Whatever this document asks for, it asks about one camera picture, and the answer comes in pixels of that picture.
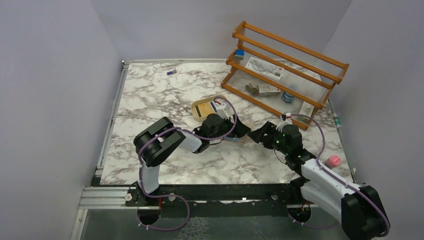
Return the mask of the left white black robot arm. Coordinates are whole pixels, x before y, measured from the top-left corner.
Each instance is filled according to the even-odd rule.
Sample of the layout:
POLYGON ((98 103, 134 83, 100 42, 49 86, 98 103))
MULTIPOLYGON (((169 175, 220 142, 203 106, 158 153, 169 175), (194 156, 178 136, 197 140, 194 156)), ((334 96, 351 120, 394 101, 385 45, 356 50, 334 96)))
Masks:
POLYGON ((138 185, 145 194, 156 191, 159 188, 160 165, 178 148, 200 154, 211 145, 211 141, 241 139, 251 130, 236 114, 222 118, 211 113, 192 131, 176 127, 168 117, 163 117, 133 140, 140 162, 138 185))

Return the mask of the beige card holder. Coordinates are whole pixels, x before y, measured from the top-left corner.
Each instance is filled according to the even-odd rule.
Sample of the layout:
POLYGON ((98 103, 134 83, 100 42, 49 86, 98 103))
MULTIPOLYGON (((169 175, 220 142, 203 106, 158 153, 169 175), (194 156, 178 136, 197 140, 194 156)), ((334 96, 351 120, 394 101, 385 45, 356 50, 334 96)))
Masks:
POLYGON ((255 143, 255 141, 252 139, 252 134, 249 132, 243 137, 238 138, 238 143, 255 143))

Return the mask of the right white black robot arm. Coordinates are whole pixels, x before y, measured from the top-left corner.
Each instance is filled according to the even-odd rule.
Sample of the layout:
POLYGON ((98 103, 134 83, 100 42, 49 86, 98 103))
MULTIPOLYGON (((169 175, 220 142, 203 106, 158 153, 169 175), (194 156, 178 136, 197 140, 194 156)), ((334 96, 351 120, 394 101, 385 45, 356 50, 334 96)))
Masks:
POLYGON ((299 175, 300 195, 332 217, 351 240, 384 237, 390 222, 375 188, 345 180, 303 146, 303 136, 296 125, 277 127, 266 122, 248 136, 266 149, 285 156, 287 166, 299 175))

